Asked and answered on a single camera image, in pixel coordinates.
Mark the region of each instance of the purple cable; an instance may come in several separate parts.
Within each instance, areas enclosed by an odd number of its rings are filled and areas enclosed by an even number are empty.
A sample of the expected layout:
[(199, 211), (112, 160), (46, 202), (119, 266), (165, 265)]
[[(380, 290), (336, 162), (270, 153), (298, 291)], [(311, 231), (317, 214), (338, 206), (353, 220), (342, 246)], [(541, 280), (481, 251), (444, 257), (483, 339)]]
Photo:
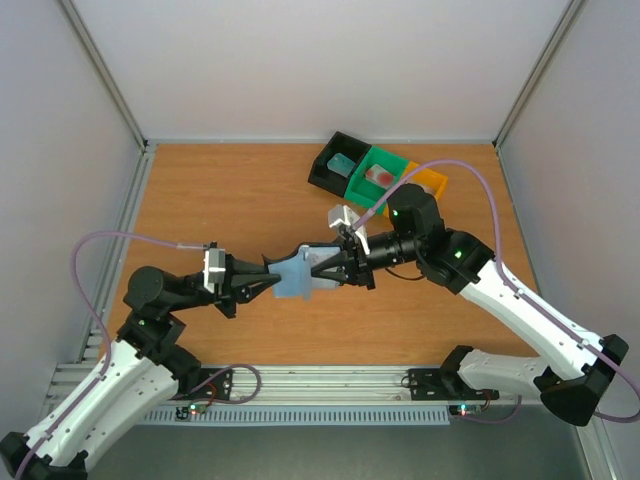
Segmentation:
[(36, 441), (33, 447), (25, 455), (25, 457), (22, 459), (22, 462), (20, 463), (20, 466), (18, 467), (18, 470), (16, 470), (16, 475), (14, 477), (15, 480), (20, 480), (25, 469), (27, 468), (27, 465), (29, 464), (33, 456), (36, 454), (38, 449), (42, 446), (45, 439), (49, 437), (51, 434), (53, 434), (53, 432), (58, 428), (58, 426), (60, 426), (60, 424), (64, 421), (64, 419), (67, 418), (69, 414), (71, 414), (71, 412), (89, 394), (89, 392), (91, 392), (91, 390), (95, 388), (95, 386), (100, 382), (100, 378), (106, 373), (107, 369), (109, 368), (109, 365), (111, 364), (111, 340), (109, 339), (109, 333), (107, 332), (107, 329), (105, 328), (104, 323), (102, 323), (102, 318), (100, 317), (100, 315), (98, 315), (98, 312), (96, 312), (95, 308), (93, 308), (93, 305), (91, 304), (91, 300), (89, 300), (86, 293), (82, 289), (82, 286), (80, 285), (80, 278), (78, 276), (78, 253), (80, 252), (80, 249), (83, 247), (85, 243), (89, 242), (90, 240), (93, 240), (95, 238), (101, 238), (101, 237), (131, 238), (134, 240), (142, 240), (144, 242), (154, 243), (156, 245), (161, 245), (163, 247), (171, 247), (171, 248), (177, 248), (182, 250), (184, 249), (204, 250), (205, 248), (204, 245), (202, 244), (198, 245), (198, 244), (182, 244), (182, 243), (174, 243), (174, 242), (165, 242), (163, 240), (146, 237), (144, 235), (138, 235), (135, 233), (108, 231), (108, 230), (93, 232), (88, 235), (85, 235), (78, 241), (78, 243), (76, 243), (76, 245), (73, 247), (73, 250), (71, 252), (71, 262), (70, 262), (71, 279), (73, 280), (73, 286), (75, 287), (76, 291), (80, 294), (80, 298), (82, 298), (82, 301), (84, 302), (85, 306), (89, 309), (91, 318), (93, 318), (95, 324), (100, 329), (100, 333), (102, 334), (102, 343), (104, 344), (105, 350), (106, 350), (105, 361), (104, 361), (104, 364), (102, 365), (102, 368), (100, 369), (100, 376), (94, 378), (91, 381), (91, 383), (89, 383), (89, 385), (87, 385), (87, 387), (82, 392), (80, 392), (80, 394), (58, 416), (58, 418), (51, 424), (51, 426), (49, 426), (49, 428), (45, 430), (46, 436)]
[[(405, 183), (407, 183), (407, 181), (409, 181), (415, 174), (417, 174), (418, 172), (421, 172), (426, 168), (435, 167), (437, 165), (457, 165), (459, 167), (466, 168), (471, 173), (473, 173), (475, 177), (482, 184), (482, 187), (484, 188), (484, 192), (487, 195), (487, 199), (489, 200), (489, 206), (491, 207), (491, 216), (493, 217), (493, 233), (494, 233), (495, 242), (496, 242), (496, 269), (498, 271), (498, 275), (500, 276), (504, 284), (507, 285), (514, 293), (518, 293), (518, 290), (519, 290), (518, 287), (505, 274), (503, 269), (502, 237), (500, 235), (500, 219), (498, 217), (498, 207), (496, 205), (496, 200), (493, 196), (493, 192), (491, 191), (491, 187), (489, 186), (489, 183), (487, 182), (487, 180), (482, 176), (482, 174), (476, 168), (474, 168), (473, 166), (461, 160), (449, 159), (449, 158), (433, 160), (431, 162), (427, 162), (423, 165), (420, 165), (415, 170), (412, 170), (411, 172), (406, 174), (404, 177), (402, 177), (400, 180), (398, 180), (398, 182), (395, 185), (389, 188), (389, 190), (387, 190), (385, 194), (382, 195), (382, 197), (376, 202), (376, 204), (373, 207), (371, 207), (369, 210), (367, 210), (365, 214), (362, 217), (360, 217), (360, 219), (356, 223), (353, 224), (353, 229), (357, 230), (362, 225), (367, 223), (367, 221), (369, 221), (369, 219), (373, 217), (373, 215), (375, 215), (376, 210), (380, 208), (384, 204), (384, 202), (387, 201), (389, 196), (391, 196), (393, 192), (395, 192), (398, 188), (400, 188), (401, 185), (404, 185)], [(538, 313), (543, 315), (547, 320), (553, 323), (556, 327), (558, 327), (560, 330), (566, 333), (572, 340), (574, 340), (577, 343), (583, 344), (589, 353), (595, 355), (598, 359), (602, 360), (609, 368), (611, 368), (614, 372), (620, 375), (633, 389), (635, 394), (638, 396), (638, 399), (640, 399), (640, 385), (638, 385), (638, 383), (633, 378), (631, 378), (631, 376), (626, 371), (624, 371), (618, 364), (616, 364), (613, 360), (607, 357), (604, 353), (594, 348), (592, 345), (583, 343), (584, 339), (580, 337), (580, 335), (575, 333), (568, 326), (566, 326), (564, 323), (558, 320), (553, 314), (548, 312), (542, 305), (539, 305), (538, 302), (536, 302), (533, 298), (529, 297), (525, 293), (521, 293), (519, 295), (520, 295), (520, 298), (522, 298), (525, 302), (527, 302), (532, 308), (534, 308)], [(640, 420), (640, 410), (638, 410), (634, 415), (631, 415), (630, 417), (616, 417), (613, 415), (608, 415), (600, 412), (595, 412), (594, 415), (596, 417), (602, 418), (603, 420), (608, 420), (610, 422), (617, 422), (617, 423), (632, 423)]]
[[(195, 387), (193, 387), (189, 393), (197, 392), (201, 388), (205, 387), (208, 383), (213, 382), (220, 375), (222, 375), (224, 373), (227, 373), (228, 371), (233, 370), (234, 368), (246, 368), (251, 373), (253, 373), (253, 375), (256, 377), (256, 388), (255, 388), (255, 390), (251, 393), (251, 395), (249, 395), (247, 397), (244, 397), (241, 400), (218, 400), (218, 399), (215, 399), (215, 403), (224, 403), (225, 405), (242, 405), (243, 403), (250, 402), (251, 400), (253, 400), (254, 398), (256, 398), (258, 396), (258, 393), (260, 393), (260, 389), (262, 388), (262, 377), (260, 376), (260, 372), (258, 371), (258, 369), (256, 367), (254, 367), (252, 365), (247, 365), (246, 363), (234, 363), (233, 365), (229, 365), (228, 367), (224, 367), (224, 368), (218, 370), (216, 373), (211, 375), (209, 378), (204, 380), (202, 383), (200, 383), (199, 385), (196, 385)], [(184, 397), (185, 397), (185, 395), (176, 395), (171, 400), (179, 400), (179, 399), (184, 398)]]

